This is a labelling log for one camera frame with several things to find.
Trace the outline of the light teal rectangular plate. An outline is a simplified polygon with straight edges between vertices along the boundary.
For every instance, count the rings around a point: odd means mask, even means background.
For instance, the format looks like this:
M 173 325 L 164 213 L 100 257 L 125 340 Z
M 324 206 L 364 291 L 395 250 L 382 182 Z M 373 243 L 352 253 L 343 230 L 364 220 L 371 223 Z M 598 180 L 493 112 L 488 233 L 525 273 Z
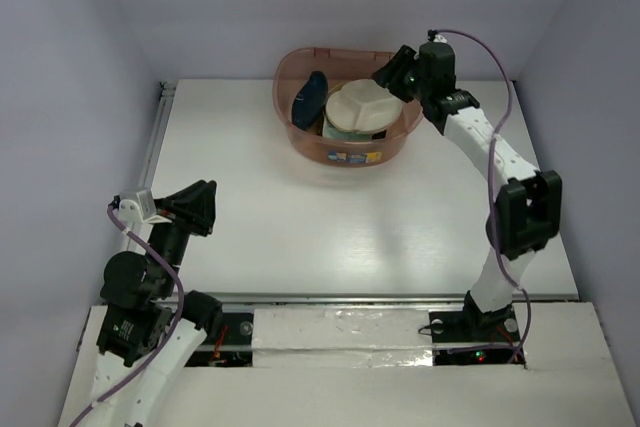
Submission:
M 330 140 L 346 141 L 346 142 L 366 142 L 373 137 L 371 133 L 363 133 L 359 131 L 343 131 L 334 126 L 327 116 L 324 116 L 320 135 Z

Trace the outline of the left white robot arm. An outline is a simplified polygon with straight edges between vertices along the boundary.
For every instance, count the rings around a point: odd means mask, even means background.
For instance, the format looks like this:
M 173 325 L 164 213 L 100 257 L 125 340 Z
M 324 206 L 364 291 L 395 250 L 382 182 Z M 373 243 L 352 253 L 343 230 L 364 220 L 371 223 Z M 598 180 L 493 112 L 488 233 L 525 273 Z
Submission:
M 136 188 L 109 203 L 109 220 L 138 248 L 104 268 L 91 401 L 74 425 L 154 425 L 191 355 L 219 335 L 221 302 L 179 279 L 189 240 L 213 232 L 216 190 L 199 180 L 162 198 Z

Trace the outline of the black floral square plate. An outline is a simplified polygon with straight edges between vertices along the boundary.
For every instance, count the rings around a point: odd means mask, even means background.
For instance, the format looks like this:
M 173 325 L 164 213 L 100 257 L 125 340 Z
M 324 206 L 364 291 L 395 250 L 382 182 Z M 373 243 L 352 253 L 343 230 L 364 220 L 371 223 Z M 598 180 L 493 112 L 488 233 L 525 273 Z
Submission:
M 323 118 L 324 118 L 324 117 L 322 117 L 322 118 L 320 118 L 319 120 L 317 120 L 317 121 L 316 121 L 316 122 L 311 126 L 311 128 L 308 130 L 308 133 L 311 133 L 311 134 L 315 134 L 315 135 L 321 136 L 321 135 L 320 135 L 320 128 L 322 127 Z M 386 131 L 386 130 L 383 130 L 383 131 L 380 131 L 380 132 L 376 132 L 376 133 L 373 133 L 373 137 L 372 137 L 372 139 L 371 139 L 371 140 L 384 139 L 384 138 L 386 137 L 386 135 L 387 135 L 387 131 Z

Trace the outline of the dark blue leaf-shaped plate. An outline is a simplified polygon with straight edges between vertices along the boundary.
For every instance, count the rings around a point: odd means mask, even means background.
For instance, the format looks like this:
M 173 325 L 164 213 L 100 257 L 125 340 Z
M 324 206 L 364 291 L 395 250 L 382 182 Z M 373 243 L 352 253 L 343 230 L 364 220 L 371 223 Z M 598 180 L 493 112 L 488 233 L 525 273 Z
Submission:
M 323 113 L 327 97 L 326 75 L 321 71 L 313 71 L 292 103 L 292 124 L 301 130 L 309 130 Z

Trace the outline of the white three-section divided plate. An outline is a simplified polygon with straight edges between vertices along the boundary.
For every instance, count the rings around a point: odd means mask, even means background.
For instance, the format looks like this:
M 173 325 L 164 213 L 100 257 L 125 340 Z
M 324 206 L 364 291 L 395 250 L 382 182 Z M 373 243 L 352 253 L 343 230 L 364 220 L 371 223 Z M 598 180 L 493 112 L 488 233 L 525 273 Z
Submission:
M 329 122 L 339 131 L 376 134 L 398 120 L 404 103 L 371 79 L 346 82 L 325 105 Z

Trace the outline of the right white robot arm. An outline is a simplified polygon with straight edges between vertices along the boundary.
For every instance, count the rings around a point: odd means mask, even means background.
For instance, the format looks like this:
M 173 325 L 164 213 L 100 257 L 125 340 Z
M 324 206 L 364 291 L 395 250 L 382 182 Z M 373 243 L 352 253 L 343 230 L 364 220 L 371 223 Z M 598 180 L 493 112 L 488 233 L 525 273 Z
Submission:
M 513 320 L 513 295 L 536 253 L 559 232 L 562 179 L 526 161 L 492 125 L 479 101 L 458 88 L 455 53 L 444 42 L 402 46 L 373 80 L 399 100 L 416 101 L 425 119 L 485 177 L 490 251 L 458 311 L 431 315 L 424 333 L 437 343 L 488 343 Z

